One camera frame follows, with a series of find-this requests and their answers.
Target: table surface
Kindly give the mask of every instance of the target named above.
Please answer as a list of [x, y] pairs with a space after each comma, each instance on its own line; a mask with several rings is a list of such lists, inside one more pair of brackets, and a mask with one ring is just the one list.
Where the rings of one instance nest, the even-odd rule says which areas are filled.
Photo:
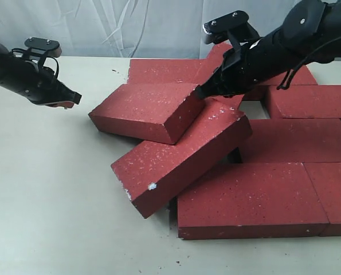
[[[60, 57], [60, 80], [83, 95], [70, 110], [0, 88], [0, 274], [341, 274], [341, 237], [183, 241], [165, 208], [143, 219], [110, 168], [135, 143], [88, 117], [129, 63]], [[341, 62], [309, 68], [341, 84]], [[258, 102], [241, 109], [266, 118]]]

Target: cable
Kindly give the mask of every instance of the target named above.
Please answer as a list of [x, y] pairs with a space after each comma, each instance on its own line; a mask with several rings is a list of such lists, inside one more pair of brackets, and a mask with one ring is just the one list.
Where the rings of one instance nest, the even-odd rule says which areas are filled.
[[318, 48], [316, 48], [314, 51], [312, 51], [310, 54], [308, 54], [293, 70], [292, 73], [290, 74], [290, 71], [287, 71], [283, 81], [280, 83], [280, 85], [277, 87], [277, 90], [282, 89], [282, 90], [287, 90], [290, 87], [291, 81], [293, 80], [295, 74], [299, 71], [299, 69], [304, 66], [305, 62], [307, 62], [307, 60], [315, 53], [317, 53], [318, 51], [320, 51], [321, 49], [323, 49], [325, 46], [327, 46], [330, 43], [336, 42], [341, 40], [341, 36], [338, 38], [335, 38], [333, 40], [330, 40], [328, 42], [326, 42], [325, 44], [319, 46]]

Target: white curtain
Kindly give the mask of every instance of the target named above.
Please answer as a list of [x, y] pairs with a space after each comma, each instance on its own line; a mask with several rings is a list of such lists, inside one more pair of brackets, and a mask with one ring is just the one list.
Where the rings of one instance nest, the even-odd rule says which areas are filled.
[[299, 0], [0, 0], [0, 43], [58, 40], [66, 56], [204, 58], [204, 22], [235, 10], [260, 35], [281, 25]]

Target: robotic arm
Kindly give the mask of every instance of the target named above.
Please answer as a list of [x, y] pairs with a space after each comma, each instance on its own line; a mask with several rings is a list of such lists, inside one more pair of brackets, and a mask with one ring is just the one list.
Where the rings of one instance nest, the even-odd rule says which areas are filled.
[[[57, 41], [30, 37], [25, 49], [9, 52], [0, 44], [0, 86], [15, 92], [36, 105], [72, 108], [79, 104], [81, 95], [58, 81], [61, 55]], [[47, 58], [56, 61], [57, 69], [44, 66]]]
[[327, 4], [302, 0], [283, 24], [260, 37], [248, 15], [235, 11], [203, 26], [204, 43], [229, 40], [232, 49], [211, 78], [198, 88], [200, 98], [233, 97], [258, 83], [287, 73], [278, 89], [288, 89], [296, 72], [312, 62], [327, 64], [341, 57], [341, 0]]

